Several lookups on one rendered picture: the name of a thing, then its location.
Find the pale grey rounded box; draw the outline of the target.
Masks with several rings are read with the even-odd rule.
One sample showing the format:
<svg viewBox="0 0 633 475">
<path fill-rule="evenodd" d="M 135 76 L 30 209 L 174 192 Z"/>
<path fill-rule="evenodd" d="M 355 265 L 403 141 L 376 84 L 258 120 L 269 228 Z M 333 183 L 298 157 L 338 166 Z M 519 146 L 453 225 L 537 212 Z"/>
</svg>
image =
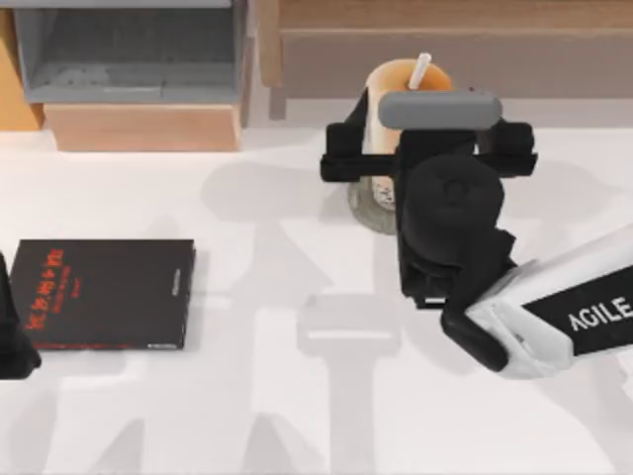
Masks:
<svg viewBox="0 0 633 475">
<path fill-rule="evenodd" d="M 391 92 L 379 103 L 378 117 L 393 130 L 485 130 L 502 115 L 500 100 L 488 92 Z"/>
</svg>

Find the orange drink cup with straw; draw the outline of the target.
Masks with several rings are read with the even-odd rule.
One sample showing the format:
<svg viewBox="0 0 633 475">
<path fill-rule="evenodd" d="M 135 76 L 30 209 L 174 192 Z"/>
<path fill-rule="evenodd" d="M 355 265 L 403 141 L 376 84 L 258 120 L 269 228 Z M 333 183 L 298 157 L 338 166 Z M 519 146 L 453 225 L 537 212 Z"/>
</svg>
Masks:
<svg viewBox="0 0 633 475">
<path fill-rule="evenodd" d="M 360 150 L 373 155 L 394 154 L 402 131 L 412 126 L 417 97 L 423 92 L 452 89 L 451 77 L 433 62 L 428 52 L 381 63 L 367 76 L 363 95 L 348 116 L 352 124 L 360 127 Z M 382 235 L 396 233 L 392 177 L 363 176 L 348 186 L 347 199 L 358 223 Z"/>
</svg>

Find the wooden open shelf unit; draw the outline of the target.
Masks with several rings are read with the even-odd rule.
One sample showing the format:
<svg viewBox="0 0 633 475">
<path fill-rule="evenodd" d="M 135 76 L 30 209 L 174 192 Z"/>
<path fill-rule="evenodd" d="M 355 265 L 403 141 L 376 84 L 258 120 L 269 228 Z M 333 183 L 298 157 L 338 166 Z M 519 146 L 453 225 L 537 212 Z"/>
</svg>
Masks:
<svg viewBox="0 0 633 475">
<path fill-rule="evenodd" d="M 251 0 L 271 116 L 429 51 L 546 126 L 633 127 L 633 0 Z"/>
</svg>

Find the pale wooden drawer front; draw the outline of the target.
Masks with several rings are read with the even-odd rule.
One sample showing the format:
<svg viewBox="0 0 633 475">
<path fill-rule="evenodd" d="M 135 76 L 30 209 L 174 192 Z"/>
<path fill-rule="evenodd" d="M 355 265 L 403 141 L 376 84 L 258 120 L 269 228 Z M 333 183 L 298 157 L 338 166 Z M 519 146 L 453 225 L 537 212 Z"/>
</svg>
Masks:
<svg viewBox="0 0 633 475">
<path fill-rule="evenodd" d="M 46 123 L 63 151 L 236 151 L 237 104 L 44 105 Z"/>
</svg>

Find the grey pierced drawer inside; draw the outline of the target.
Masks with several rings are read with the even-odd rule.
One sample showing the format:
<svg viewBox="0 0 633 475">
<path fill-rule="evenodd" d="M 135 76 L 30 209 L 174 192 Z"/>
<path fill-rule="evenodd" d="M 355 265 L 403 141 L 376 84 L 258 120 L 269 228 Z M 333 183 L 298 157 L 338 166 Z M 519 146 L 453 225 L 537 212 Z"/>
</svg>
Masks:
<svg viewBox="0 0 633 475">
<path fill-rule="evenodd" d="M 247 0 L 0 0 L 31 103 L 235 103 Z"/>
</svg>

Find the black book with red lettering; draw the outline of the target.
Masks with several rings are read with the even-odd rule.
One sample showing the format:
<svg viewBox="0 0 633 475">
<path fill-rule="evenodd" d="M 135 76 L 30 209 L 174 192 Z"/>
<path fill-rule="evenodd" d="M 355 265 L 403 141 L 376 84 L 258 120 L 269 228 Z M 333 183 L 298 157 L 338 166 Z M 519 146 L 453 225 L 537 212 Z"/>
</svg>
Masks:
<svg viewBox="0 0 633 475">
<path fill-rule="evenodd" d="M 38 349 L 181 349 L 195 260 L 182 238 L 23 239 L 11 288 Z"/>
</svg>

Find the orange wooden cupboard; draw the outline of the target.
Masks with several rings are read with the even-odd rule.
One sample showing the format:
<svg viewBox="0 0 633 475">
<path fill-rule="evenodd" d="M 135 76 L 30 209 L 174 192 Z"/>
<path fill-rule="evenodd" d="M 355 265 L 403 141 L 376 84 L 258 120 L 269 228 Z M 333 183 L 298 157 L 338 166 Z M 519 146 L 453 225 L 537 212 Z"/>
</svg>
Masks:
<svg viewBox="0 0 633 475">
<path fill-rule="evenodd" d="M 0 8 L 0 132 L 35 132 L 44 121 L 43 105 L 25 100 L 13 11 Z"/>
</svg>

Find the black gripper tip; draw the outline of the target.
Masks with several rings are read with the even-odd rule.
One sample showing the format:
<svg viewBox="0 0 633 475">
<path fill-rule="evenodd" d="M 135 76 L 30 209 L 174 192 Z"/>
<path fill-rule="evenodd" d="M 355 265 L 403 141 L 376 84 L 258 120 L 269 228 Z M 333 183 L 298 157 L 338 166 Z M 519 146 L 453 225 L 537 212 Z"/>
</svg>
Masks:
<svg viewBox="0 0 633 475">
<path fill-rule="evenodd" d="M 41 365 L 39 352 L 23 331 L 0 251 L 0 381 L 27 379 Z"/>
</svg>

